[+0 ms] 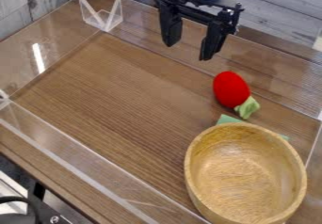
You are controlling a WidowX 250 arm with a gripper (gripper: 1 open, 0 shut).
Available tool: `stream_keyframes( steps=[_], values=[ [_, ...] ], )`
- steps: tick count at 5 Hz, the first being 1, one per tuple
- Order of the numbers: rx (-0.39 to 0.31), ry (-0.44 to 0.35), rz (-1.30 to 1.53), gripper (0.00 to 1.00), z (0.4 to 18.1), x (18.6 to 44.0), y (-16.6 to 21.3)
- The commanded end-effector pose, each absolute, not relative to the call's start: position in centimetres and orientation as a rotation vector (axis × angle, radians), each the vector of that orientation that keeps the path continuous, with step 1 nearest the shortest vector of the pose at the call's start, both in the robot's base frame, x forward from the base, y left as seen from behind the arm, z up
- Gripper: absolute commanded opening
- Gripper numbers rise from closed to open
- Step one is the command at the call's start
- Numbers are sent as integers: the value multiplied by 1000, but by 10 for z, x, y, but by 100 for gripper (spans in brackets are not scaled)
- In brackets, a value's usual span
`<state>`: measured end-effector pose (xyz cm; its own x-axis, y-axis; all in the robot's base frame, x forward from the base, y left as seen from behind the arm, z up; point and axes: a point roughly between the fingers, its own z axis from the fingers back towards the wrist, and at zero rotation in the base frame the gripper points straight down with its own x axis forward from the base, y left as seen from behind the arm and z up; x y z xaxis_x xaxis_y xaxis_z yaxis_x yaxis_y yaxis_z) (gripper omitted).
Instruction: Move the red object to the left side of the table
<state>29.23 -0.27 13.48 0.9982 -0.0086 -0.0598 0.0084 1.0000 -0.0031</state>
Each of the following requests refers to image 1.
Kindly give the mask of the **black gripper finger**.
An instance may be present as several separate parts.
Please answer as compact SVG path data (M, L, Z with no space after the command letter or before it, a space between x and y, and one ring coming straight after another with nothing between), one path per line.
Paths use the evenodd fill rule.
M167 47L182 39L184 20L177 3L178 0L159 0L161 35Z
M200 60L210 60L221 51L226 40L226 27L220 22L210 22L208 25L206 36L202 40Z

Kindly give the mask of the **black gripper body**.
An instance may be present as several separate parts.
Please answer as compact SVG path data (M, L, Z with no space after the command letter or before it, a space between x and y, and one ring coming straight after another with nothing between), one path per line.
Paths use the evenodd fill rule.
M242 4L233 0L165 0L177 5L182 15L189 19L205 23L214 19L222 23L226 32L237 32L241 13L245 11Z

